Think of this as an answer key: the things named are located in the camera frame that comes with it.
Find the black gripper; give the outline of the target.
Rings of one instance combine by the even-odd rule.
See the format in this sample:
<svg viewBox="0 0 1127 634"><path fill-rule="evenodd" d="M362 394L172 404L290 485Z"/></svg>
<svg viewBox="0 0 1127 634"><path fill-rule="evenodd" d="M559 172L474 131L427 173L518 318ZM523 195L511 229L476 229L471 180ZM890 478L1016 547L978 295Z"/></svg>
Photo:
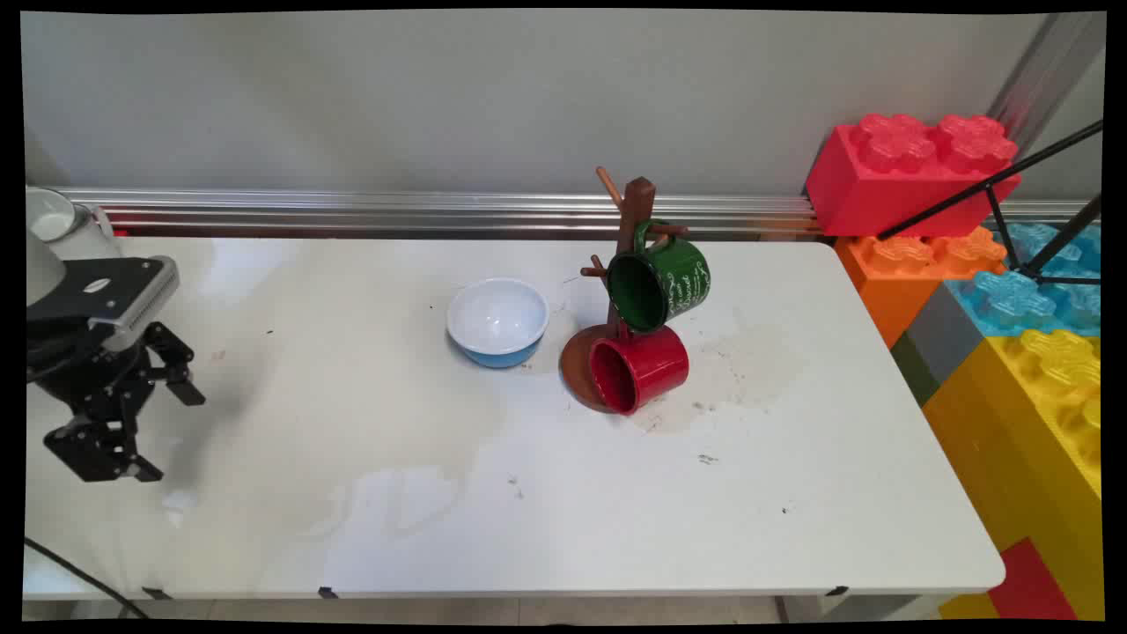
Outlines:
<svg viewBox="0 0 1127 634"><path fill-rule="evenodd" d="M125 404L122 385L132 372L142 382L165 381L185 407L202 407L206 398L189 368L195 352L161 322L123 350L105 348L113 337L110 325L90 328L87 321L27 322L26 381L74 416L48 431L44 446L88 483L160 482L165 473L137 450L136 410Z"/></svg>

